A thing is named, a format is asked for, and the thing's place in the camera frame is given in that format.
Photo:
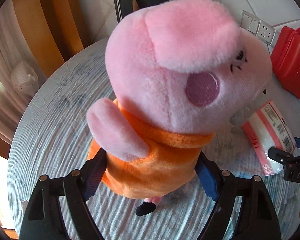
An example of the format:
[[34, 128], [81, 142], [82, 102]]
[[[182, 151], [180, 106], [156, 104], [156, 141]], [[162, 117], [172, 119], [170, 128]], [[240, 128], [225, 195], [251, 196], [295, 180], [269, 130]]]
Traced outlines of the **pink white tissue pack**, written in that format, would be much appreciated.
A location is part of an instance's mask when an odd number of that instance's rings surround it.
[[273, 100], [253, 113], [242, 129], [254, 148], [264, 174], [272, 176], [280, 173], [283, 165], [270, 159], [268, 150], [275, 147], [293, 153], [296, 141]]

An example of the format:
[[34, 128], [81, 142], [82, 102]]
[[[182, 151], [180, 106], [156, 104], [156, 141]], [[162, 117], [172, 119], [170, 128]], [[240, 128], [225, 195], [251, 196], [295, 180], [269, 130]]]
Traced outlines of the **orange dress pig plush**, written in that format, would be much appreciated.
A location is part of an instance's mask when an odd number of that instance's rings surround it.
[[203, 146], [272, 76], [262, 42], [213, 0], [171, 0], [125, 16], [105, 66], [116, 97], [87, 111], [89, 157], [106, 151], [102, 182], [142, 199], [138, 216], [194, 177]]

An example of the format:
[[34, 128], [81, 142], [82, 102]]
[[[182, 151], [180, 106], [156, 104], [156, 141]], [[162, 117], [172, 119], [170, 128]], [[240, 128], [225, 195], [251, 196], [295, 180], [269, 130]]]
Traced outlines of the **blue striped bed sheet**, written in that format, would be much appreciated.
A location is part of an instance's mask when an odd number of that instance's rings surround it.
[[[39, 176], [63, 177], [85, 163], [92, 139], [86, 111], [99, 98], [115, 97], [104, 65], [106, 43], [94, 43], [61, 66], [21, 118], [8, 167], [8, 200], [16, 230], [23, 219], [21, 202], [29, 200]], [[234, 115], [203, 148], [207, 158], [238, 177], [262, 176], [241, 124], [269, 100], [274, 101], [292, 135], [300, 138], [300, 100], [272, 79], [266, 93]], [[149, 215], [135, 214], [139, 204], [139, 200], [114, 194], [104, 184], [87, 202], [106, 239], [196, 239], [214, 207], [198, 178], [166, 195]]]

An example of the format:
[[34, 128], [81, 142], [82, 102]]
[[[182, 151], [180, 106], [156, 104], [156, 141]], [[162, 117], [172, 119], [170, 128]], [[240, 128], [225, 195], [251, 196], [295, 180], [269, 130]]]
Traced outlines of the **red plastic suitcase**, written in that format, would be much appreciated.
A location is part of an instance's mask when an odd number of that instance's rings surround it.
[[300, 99], [300, 28], [283, 27], [270, 58], [281, 86]]

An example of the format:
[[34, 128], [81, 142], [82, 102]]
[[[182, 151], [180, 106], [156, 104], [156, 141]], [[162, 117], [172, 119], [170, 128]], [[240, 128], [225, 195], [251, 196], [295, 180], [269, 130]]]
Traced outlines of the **white plastic bag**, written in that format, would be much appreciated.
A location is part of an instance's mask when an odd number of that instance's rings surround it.
[[29, 98], [33, 98], [40, 88], [36, 72], [26, 61], [17, 64], [11, 72], [10, 79], [15, 90]]

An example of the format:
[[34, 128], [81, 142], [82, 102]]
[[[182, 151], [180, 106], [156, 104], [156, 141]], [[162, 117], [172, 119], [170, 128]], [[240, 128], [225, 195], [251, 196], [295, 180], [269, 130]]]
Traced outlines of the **pink curtain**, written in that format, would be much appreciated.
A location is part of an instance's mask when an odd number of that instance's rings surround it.
[[21, 63], [30, 67], [30, 72], [35, 73], [35, 83], [41, 87], [47, 77], [23, 36], [13, 0], [6, 0], [0, 8], [0, 139], [8, 144], [33, 98], [18, 91], [11, 80], [12, 72]]

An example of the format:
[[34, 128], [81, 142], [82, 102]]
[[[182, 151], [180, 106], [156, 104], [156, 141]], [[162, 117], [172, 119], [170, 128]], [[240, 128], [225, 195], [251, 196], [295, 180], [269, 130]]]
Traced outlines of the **white wall socket panel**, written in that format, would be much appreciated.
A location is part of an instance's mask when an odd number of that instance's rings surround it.
[[241, 27], [272, 48], [279, 38], [279, 32], [274, 27], [245, 10], [242, 11]]

